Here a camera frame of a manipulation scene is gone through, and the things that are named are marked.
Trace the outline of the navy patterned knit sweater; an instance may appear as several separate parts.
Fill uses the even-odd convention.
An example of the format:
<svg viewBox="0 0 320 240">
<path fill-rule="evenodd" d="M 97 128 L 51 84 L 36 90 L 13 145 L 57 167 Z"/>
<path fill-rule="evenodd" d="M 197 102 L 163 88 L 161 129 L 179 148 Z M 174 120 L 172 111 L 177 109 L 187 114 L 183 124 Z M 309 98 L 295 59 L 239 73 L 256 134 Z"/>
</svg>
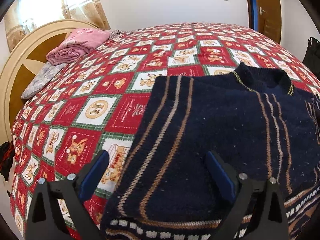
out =
<svg viewBox="0 0 320 240">
<path fill-rule="evenodd" d="M 319 97 L 281 69 L 158 77 L 101 220 L 106 239 L 209 239 L 225 227 L 236 174 L 274 178 L 289 239 L 319 205 Z"/>
</svg>

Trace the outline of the red patchwork bear bedspread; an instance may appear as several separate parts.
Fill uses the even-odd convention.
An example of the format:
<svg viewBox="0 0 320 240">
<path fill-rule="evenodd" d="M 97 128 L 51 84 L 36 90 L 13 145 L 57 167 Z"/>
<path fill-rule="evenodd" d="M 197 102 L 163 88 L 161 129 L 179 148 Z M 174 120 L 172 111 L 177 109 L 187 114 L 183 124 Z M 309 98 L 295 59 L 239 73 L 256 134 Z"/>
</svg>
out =
<svg viewBox="0 0 320 240">
<path fill-rule="evenodd" d="M 11 211 L 25 239 L 106 239 L 100 225 L 155 81 L 281 69 L 319 81 L 277 42 L 234 24 L 181 23 L 118 35 L 61 69 L 19 111 Z"/>
</svg>

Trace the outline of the grey floral pillow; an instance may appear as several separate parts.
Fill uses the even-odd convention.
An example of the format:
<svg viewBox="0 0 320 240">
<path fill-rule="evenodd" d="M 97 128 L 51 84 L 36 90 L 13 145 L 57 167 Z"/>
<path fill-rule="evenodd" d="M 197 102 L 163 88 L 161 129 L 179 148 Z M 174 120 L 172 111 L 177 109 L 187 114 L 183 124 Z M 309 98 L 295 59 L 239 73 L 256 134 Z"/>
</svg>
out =
<svg viewBox="0 0 320 240">
<path fill-rule="evenodd" d="M 52 78 L 56 76 L 58 72 L 65 66 L 67 66 L 67 63 L 52 65 L 49 61 L 47 61 L 23 91 L 21 99 L 27 100 L 32 98 L 39 91 L 43 90 L 48 82 L 51 81 Z"/>
</svg>

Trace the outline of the cream wooden headboard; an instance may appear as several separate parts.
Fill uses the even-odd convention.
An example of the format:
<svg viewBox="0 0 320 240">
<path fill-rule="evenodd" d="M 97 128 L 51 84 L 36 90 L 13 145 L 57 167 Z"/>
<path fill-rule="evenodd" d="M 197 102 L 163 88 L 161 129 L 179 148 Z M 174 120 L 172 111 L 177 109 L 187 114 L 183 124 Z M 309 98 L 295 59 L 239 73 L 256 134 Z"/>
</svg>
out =
<svg viewBox="0 0 320 240">
<path fill-rule="evenodd" d="M 11 140 L 11 127 L 25 101 L 21 95 L 46 63 L 46 55 L 76 28 L 97 26 L 80 20 L 47 23 L 25 36 L 1 70 L 1 143 Z"/>
</svg>

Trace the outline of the folded pink blanket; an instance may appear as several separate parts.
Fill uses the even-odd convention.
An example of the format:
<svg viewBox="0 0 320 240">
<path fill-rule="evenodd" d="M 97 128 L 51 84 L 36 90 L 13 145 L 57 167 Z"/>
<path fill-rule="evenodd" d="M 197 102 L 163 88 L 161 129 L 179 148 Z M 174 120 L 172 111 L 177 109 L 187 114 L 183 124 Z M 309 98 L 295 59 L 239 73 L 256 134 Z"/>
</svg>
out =
<svg viewBox="0 0 320 240">
<path fill-rule="evenodd" d="M 59 46 L 46 55 L 46 59 L 54 66 L 72 63 L 95 50 L 109 37 L 109 31 L 92 28 L 74 29 Z"/>
</svg>

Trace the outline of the brown wooden door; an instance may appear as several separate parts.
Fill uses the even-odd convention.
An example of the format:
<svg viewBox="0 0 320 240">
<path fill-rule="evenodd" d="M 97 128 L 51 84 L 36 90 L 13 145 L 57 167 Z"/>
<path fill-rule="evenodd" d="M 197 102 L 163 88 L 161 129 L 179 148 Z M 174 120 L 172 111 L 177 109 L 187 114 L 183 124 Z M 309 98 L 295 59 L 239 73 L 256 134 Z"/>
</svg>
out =
<svg viewBox="0 0 320 240">
<path fill-rule="evenodd" d="M 249 27 L 274 42 L 281 39 L 280 0 L 247 0 Z"/>
</svg>

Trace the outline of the beige patterned curtain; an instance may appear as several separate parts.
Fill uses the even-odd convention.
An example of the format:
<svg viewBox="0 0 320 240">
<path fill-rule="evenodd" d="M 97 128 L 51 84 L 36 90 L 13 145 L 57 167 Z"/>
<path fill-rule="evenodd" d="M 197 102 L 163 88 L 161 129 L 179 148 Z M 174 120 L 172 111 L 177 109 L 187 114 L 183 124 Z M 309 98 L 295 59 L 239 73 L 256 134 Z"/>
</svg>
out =
<svg viewBox="0 0 320 240">
<path fill-rule="evenodd" d="M 36 28 L 64 19 L 110 29 L 100 0 L 15 0 L 4 16 L 9 50 Z"/>
</svg>

